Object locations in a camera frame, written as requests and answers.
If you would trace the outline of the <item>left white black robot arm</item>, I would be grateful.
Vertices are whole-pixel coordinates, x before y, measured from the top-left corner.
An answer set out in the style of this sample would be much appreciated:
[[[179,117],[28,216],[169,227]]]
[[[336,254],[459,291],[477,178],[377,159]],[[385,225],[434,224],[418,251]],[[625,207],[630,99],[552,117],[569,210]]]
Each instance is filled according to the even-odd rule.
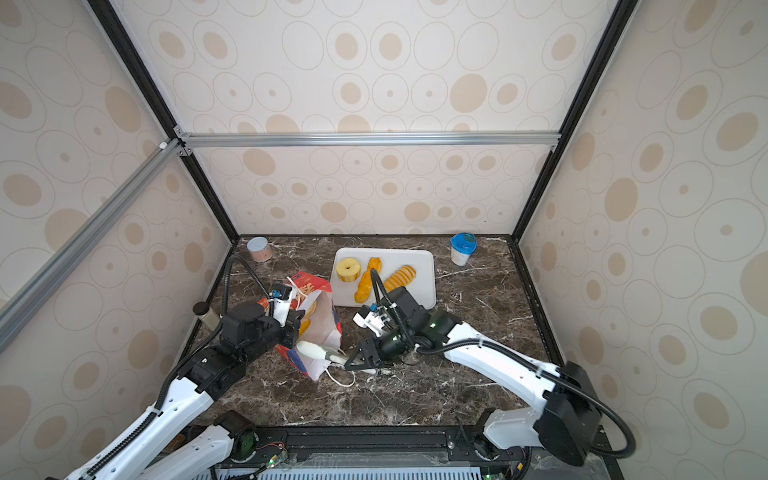
[[[232,266],[241,264],[267,301],[228,305]],[[292,303],[299,288],[293,283],[265,287],[240,257],[224,265],[220,321],[194,351],[182,358],[161,385],[157,400],[112,443],[70,479],[136,479],[161,450],[192,420],[206,411],[247,373],[248,367],[277,346],[293,347],[304,316]]]

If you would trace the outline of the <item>yellow ring shaped fake bread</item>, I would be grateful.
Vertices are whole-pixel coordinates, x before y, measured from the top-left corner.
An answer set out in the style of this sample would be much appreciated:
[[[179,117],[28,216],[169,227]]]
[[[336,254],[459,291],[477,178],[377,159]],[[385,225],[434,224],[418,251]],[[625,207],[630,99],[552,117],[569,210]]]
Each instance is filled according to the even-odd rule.
[[[345,283],[356,281],[360,277],[361,271],[362,267],[359,261],[354,258],[343,258],[335,267],[336,275]]]

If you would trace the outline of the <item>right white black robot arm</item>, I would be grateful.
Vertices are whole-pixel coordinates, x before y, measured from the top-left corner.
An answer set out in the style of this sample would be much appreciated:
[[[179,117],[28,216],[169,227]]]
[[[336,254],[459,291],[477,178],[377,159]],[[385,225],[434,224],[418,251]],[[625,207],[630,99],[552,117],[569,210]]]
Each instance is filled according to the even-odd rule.
[[[510,448],[539,447],[572,466],[588,455],[626,459],[637,449],[628,423],[601,401],[585,370],[535,360],[480,333],[456,315],[419,304],[406,287],[388,291],[379,274],[372,275],[375,301],[363,305],[357,325],[370,330],[355,350],[306,340],[298,351],[347,371],[376,373],[393,367],[411,353],[442,356],[492,380],[525,402],[518,410],[493,410],[466,443],[483,460],[493,461]]]

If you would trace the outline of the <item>long twisted fake bread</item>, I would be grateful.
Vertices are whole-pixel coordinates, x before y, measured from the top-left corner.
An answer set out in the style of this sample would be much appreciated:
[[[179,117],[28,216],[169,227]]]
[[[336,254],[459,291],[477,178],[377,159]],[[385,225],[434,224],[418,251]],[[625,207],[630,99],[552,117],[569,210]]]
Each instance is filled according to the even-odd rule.
[[[368,261],[367,268],[363,273],[360,283],[358,284],[357,291],[354,294],[354,300],[356,303],[363,304],[369,298],[373,289],[371,271],[376,270],[379,272],[381,268],[382,261],[379,257],[372,257]]]

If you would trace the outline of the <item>red paper gift bag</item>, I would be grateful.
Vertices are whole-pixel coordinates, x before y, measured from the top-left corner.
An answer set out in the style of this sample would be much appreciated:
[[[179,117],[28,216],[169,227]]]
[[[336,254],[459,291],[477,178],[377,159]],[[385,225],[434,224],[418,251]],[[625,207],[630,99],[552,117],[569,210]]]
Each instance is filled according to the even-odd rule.
[[[298,342],[305,340],[340,351],[342,326],[333,304],[330,282],[306,272],[299,272],[272,284],[275,283],[293,286],[294,300],[291,303],[291,309],[305,311],[301,321]],[[266,309],[272,307],[272,299],[271,302],[262,299],[259,303]],[[329,361],[305,357],[298,352],[296,345],[291,349],[278,345],[274,349],[299,372],[313,381],[317,381],[331,365]]]

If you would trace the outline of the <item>ridged oval fake bread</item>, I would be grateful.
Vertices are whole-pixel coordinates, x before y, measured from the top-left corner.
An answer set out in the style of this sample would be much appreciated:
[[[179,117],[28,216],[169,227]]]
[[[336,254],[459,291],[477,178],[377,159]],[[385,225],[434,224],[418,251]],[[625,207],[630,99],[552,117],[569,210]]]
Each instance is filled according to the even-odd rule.
[[[408,286],[417,276],[416,270],[410,265],[404,265],[391,274],[384,282],[387,292]]]

